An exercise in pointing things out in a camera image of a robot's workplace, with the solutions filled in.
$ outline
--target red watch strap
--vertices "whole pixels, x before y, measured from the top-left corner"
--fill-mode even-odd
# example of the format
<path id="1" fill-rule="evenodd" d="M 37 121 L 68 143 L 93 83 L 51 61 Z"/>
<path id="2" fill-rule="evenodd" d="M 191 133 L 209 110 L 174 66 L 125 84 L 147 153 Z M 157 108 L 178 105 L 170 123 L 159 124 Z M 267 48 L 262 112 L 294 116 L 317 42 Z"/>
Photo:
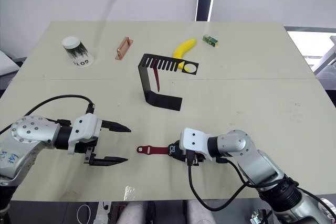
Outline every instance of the red watch strap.
<path id="1" fill-rule="evenodd" d="M 138 146 L 136 151 L 138 153 L 143 153 L 143 154 L 147 154 L 147 155 L 151 155 L 151 154 L 168 154 L 169 153 L 169 149 L 168 147 L 153 147 L 151 145 L 147 145 L 147 146 Z"/>

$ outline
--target robotic arm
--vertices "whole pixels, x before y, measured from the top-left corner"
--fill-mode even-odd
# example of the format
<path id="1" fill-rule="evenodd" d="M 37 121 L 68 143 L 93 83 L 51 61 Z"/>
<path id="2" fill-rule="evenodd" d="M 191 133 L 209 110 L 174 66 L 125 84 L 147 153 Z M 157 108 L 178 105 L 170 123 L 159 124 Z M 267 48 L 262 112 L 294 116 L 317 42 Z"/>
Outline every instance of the robotic arm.
<path id="1" fill-rule="evenodd" d="M 127 161 L 121 157 L 97 159 L 94 153 L 101 128 L 131 132 L 127 127 L 98 119 L 92 113 L 77 118 L 73 127 L 70 124 L 68 120 L 30 115 L 12 124 L 9 135 L 0 143 L 0 216 L 7 212 L 13 193 L 43 148 L 68 150 L 68 154 L 85 153 L 84 163 L 95 166 Z"/>
<path id="2" fill-rule="evenodd" d="M 248 181 L 256 186 L 260 198 L 270 204 L 282 223 L 332 223 L 297 188 L 295 182 L 264 152 L 255 148 L 251 138 L 243 131 L 233 130 L 212 136 L 185 128 L 181 134 L 180 148 L 201 153 L 210 161 L 223 156 L 233 157 Z"/>

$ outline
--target banana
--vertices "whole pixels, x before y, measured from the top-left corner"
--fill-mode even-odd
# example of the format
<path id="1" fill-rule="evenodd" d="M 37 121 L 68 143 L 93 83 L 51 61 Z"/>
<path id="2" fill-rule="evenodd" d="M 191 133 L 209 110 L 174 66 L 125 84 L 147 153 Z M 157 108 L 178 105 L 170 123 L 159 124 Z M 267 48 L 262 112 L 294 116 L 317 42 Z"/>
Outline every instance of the banana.
<path id="1" fill-rule="evenodd" d="M 182 59 L 183 55 L 192 49 L 197 44 L 197 39 L 189 39 L 181 43 L 174 51 L 173 58 Z M 183 62 L 178 64 L 178 68 L 183 69 Z"/>

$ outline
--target black and white cup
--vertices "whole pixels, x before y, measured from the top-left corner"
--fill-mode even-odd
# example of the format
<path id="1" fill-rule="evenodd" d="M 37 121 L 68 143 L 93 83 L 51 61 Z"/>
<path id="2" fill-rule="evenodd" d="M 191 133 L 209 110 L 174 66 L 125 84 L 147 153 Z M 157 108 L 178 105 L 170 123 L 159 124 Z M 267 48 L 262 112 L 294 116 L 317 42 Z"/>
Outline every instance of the black and white cup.
<path id="1" fill-rule="evenodd" d="M 93 63 L 93 56 L 87 51 L 78 37 L 66 37 L 62 40 L 62 45 L 73 64 L 78 68 L 85 68 Z"/>

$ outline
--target table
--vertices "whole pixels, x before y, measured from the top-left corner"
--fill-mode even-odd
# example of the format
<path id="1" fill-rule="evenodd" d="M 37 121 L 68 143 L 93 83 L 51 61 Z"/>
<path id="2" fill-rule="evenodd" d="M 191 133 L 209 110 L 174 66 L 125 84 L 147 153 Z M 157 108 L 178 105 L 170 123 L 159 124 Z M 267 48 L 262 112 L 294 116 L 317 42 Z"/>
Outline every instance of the table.
<path id="1" fill-rule="evenodd" d="M 219 40 L 213 48 L 202 41 Z M 88 68 L 72 65 L 61 40 L 77 35 L 95 56 Z M 114 59 L 124 38 L 134 40 L 122 61 Z M 185 59 L 199 62 L 197 75 L 159 71 L 160 92 L 183 97 L 180 111 L 147 104 L 138 63 L 144 53 L 171 56 L 179 43 L 197 38 Z M 155 88 L 152 71 L 152 89 Z M 336 193 L 336 110 L 288 34 L 277 23 L 54 22 L 0 100 L 6 126 L 34 105 L 59 94 L 82 94 L 95 114 L 131 133 L 102 130 L 97 157 L 129 160 L 110 167 L 83 164 L 83 154 L 43 150 L 14 200 L 102 201 L 194 198 L 186 164 L 165 155 L 143 155 L 139 145 L 168 146 L 185 127 L 212 134 L 246 131 L 287 175 L 315 194 Z M 74 120 L 86 103 L 57 100 L 36 115 Z M 230 166 L 204 162 L 193 168 L 204 199 L 229 198 L 240 186 Z M 245 189 L 239 197 L 257 197 Z"/>

